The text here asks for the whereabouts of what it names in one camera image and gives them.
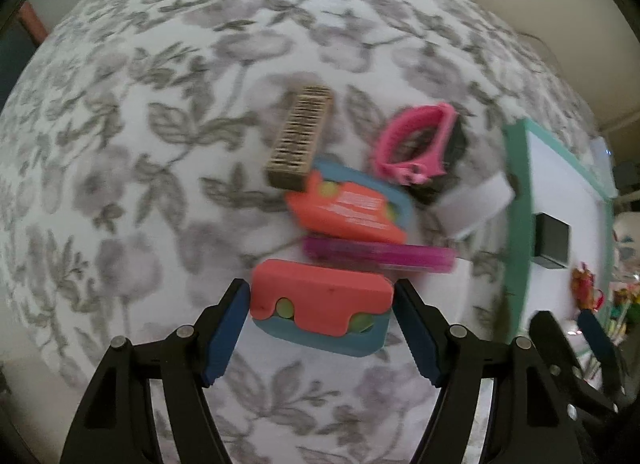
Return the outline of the pink puppy toy figure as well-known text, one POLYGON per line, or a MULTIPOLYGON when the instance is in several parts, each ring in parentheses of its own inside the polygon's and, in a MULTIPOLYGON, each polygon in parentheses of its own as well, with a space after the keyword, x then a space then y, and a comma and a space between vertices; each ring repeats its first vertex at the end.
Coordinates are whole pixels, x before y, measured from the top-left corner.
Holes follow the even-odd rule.
POLYGON ((604 303, 604 294, 596 288, 596 277, 585 263, 572 270, 570 291, 579 309, 598 311, 604 303))

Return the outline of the black rectangular box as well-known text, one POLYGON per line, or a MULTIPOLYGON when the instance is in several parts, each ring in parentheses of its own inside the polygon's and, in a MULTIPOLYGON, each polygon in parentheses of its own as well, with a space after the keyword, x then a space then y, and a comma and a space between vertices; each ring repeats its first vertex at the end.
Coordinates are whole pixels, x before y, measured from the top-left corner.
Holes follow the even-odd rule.
POLYGON ((535 216, 533 262, 547 269, 564 269, 570 250, 570 226, 546 213, 535 216))

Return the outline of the pink blue utility cutter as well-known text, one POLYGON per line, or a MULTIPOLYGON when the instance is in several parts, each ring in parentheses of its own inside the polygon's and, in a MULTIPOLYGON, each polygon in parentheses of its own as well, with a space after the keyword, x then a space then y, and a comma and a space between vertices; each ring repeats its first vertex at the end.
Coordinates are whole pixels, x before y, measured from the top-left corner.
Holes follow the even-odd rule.
POLYGON ((267 259, 250 282, 250 315, 298 345, 366 357, 384 345, 394 288, 386 276, 267 259))

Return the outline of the pink smart watch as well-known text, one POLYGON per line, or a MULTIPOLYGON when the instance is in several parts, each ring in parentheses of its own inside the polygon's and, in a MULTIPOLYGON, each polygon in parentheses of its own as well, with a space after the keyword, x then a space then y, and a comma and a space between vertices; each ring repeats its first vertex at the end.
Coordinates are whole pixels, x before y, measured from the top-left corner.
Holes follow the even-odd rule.
POLYGON ((424 186, 446 175, 445 154, 457 120, 446 102, 399 113, 378 137, 375 175, 402 186, 424 186))

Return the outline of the gold patterned lighter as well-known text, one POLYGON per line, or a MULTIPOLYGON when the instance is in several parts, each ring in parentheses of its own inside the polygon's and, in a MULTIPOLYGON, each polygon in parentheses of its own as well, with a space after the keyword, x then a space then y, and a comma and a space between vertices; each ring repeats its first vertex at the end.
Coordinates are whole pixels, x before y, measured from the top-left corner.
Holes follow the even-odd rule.
POLYGON ((307 85, 296 95, 265 165, 265 177, 271 187, 305 190, 332 108, 333 93, 328 87, 307 85))

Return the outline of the teal cardboard tray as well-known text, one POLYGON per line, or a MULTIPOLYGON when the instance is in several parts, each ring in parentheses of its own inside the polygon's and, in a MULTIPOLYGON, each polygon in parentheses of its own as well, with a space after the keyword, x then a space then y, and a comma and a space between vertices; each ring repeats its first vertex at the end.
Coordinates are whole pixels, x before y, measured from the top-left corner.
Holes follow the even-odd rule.
POLYGON ((563 327, 573 323, 570 284, 576 270, 590 273, 596 317, 604 322, 614 255, 611 199, 574 154, 532 120, 506 126, 504 146, 516 187, 508 210, 504 339, 524 335, 540 310, 563 327))

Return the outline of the purple translucent lighter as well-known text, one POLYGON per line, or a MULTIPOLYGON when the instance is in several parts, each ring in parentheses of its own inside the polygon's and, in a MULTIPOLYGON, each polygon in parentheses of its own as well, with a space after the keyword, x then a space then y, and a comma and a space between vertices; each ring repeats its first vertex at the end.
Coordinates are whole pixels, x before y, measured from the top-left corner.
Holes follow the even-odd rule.
POLYGON ((314 261, 428 273, 451 273, 457 252, 450 247, 352 241, 308 236, 304 253, 314 261))

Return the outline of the white power strip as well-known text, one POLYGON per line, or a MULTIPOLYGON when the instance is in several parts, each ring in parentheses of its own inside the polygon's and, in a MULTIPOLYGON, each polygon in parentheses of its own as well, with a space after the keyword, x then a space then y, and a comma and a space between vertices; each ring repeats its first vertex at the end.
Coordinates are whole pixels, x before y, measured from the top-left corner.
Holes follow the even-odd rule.
POLYGON ((593 138, 590 140, 590 149, 594 160, 611 160, 611 150, 608 148, 608 143, 602 136, 593 138))

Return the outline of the orange blue utility cutter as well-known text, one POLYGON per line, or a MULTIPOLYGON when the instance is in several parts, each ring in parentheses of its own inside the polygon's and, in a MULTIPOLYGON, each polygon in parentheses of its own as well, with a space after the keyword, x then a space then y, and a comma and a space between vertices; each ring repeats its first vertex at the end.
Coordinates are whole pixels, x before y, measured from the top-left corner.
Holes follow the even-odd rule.
POLYGON ((404 191, 326 160, 314 161, 305 189, 285 202, 300 227, 346 240, 404 244, 413 217, 404 191))

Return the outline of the floral fleece blanket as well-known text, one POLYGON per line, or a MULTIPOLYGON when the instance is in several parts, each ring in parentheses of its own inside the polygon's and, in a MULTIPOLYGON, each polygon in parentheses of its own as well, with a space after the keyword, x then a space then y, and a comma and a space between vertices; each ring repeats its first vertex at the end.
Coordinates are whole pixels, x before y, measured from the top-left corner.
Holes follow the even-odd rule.
MULTIPOLYGON (((439 102, 470 143, 454 185, 504 169, 521 119, 592 169, 591 109, 518 35, 473 0, 81 0, 1 112, 1 292, 82 394, 115 336, 163 341, 260 263, 309 263, 262 172, 307 86, 333 98, 321 159, 366 174, 439 102)), ((409 463, 439 390, 392 316, 361 359, 247 318, 203 392, 232 463, 409 463)))

